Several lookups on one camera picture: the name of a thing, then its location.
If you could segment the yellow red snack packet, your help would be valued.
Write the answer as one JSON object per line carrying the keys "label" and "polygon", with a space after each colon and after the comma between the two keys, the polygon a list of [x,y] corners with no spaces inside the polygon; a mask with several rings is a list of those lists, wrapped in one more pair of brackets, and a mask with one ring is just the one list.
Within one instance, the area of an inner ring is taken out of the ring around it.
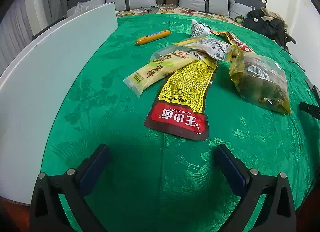
{"label": "yellow red snack packet", "polygon": [[230,42],[231,45],[236,46],[242,51],[255,54],[255,51],[251,47],[249,47],[246,43],[241,41],[235,34],[229,31],[211,30],[210,32],[217,36],[224,36],[228,40],[228,42]]}

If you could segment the cream noodle snack packet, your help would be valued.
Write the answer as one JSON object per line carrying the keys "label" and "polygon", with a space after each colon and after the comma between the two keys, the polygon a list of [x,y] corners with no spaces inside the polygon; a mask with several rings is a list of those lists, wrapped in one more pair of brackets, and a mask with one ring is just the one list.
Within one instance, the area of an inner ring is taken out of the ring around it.
{"label": "cream noodle snack packet", "polygon": [[198,60],[196,56],[185,51],[176,50],[151,60],[148,64],[125,78],[123,82],[137,97],[140,97],[142,92],[153,85],[153,83],[169,76],[195,60]]}

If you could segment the red yellow Wang Xiaolu packet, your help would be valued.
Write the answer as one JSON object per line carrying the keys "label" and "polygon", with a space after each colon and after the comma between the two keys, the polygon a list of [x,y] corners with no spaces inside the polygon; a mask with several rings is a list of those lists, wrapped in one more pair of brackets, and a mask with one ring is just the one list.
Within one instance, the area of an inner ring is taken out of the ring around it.
{"label": "red yellow Wang Xiaolu packet", "polygon": [[204,113],[205,99],[216,69],[217,60],[197,59],[170,75],[144,125],[190,140],[206,140],[209,125]]}

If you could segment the orange sausage stick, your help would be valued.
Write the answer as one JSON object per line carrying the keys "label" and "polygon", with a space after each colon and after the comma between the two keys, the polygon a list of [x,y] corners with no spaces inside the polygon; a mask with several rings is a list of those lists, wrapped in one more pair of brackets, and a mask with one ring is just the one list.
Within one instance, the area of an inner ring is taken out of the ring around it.
{"label": "orange sausage stick", "polygon": [[150,35],[146,35],[143,37],[140,37],[138,40],[136,40],[135,45],[136,46],[142,46],[144,44],[162,39],[162,38],[166,38],[168,36],[170,36],[171,31],[169,30],[163,30],[163,31],[159,31]]}

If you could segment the green embroidered tablecloth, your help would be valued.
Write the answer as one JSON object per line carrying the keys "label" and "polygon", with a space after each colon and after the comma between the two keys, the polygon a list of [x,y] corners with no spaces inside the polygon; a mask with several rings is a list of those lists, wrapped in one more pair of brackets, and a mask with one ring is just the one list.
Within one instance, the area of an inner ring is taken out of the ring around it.
{"label": "green embroidered tablecloth", "polygon": [[[108,231],[217,231],[239,201],[214,166],[212,150],[225,144],[264,175],[285,172],[299,206],[319,171],[319,121],[299,110],[315,104],[306,75],[272,40],[227,22],[203,19],[230,31],[285,71],[290,115],[243,100],[219,63],[206,96],[209,136],[193,141],[145,127],[162,83],[137,97],[123,82],[152,53],[190,35],[189,15],[118,19],[118,29],[98,49],[71,86],[48,137],[42,171],[60,175],[77,167],[102,143],[112,159],[86,201]],[[169,30],[142,46],[140,37]]]}

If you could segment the black jacket pile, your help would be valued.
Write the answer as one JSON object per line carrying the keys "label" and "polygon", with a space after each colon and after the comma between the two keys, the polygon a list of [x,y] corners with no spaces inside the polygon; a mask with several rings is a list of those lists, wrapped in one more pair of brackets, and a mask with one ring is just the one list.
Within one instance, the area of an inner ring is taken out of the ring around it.
{"label": "black jacket pile", "polygon": [[287,23],[278,14],[267,8],[255,9],[247,13],[242,25],[275,41],[285,48],[286,43],[296,44],[296,40],[287,33]]}

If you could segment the silver yellow-edged snack packet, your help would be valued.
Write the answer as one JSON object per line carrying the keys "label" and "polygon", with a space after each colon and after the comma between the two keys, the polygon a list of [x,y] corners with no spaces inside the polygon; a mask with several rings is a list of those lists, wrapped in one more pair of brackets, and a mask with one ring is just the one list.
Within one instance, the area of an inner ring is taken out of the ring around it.
{"label": "silver yellow-edged snack packet", "polygon": [[232,46],[216,38],[191,38],[185,41],[174,43],[176,46],[194,49],[207,53],[211,58],[225,61]]}

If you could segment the grey pillow far right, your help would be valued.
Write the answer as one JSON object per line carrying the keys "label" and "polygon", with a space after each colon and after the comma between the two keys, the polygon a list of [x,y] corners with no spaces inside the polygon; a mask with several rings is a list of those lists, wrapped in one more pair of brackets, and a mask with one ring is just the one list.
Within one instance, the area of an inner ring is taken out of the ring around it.
{"label": "grey pillow far right", "polygon": [[228,6],[230,18],[235,19],[246,17],[250,11],[264,8],[265,4],[259,0],[228,0]]}

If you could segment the small silver snack packet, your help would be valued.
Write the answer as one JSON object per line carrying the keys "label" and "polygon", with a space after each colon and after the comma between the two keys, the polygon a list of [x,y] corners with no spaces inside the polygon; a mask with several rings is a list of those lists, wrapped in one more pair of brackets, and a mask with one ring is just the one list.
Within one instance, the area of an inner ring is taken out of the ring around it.
{"label": "small silver snack packet", "polygon": [[193,38],[206,37],[212,33],[213,33],[212,29],[205,23],[200,23],[196,20],[192,20],[191,37]]}

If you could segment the clear thin snack wrapper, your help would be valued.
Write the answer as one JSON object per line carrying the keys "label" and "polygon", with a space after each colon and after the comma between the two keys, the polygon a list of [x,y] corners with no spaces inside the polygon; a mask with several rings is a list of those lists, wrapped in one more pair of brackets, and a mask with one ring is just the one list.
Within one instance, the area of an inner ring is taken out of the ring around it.
{"label": "clear thin snack wrapper", "polygon": [[160,57],[162,57],[164,55],[167,55],[167,54],[172,53],[172,52],[177,51],[177,50],[183,51],[183,52],[188,52],[188,51],[192,51],[192,48],[187,48],[187,47],[183,47],[183,46],[176,46],[176,45],[170,45],[168,47],[164,47],[164,48],[161,48],[161,49],[155,51],[151,55],[149,61],[151,62],[152,60],[156,60],[156,59],[158,59],[158,58],[160,58]]}

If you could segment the grey pillow far left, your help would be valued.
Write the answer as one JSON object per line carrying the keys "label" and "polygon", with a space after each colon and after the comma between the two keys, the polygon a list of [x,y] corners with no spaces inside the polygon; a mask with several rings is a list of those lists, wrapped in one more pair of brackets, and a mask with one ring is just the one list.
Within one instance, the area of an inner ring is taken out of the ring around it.
{"label": "grey pillow far left", "polygon": [[88,11],[106,3],[106,0],[68,0],[67,17],[73,16],[75,12]]}

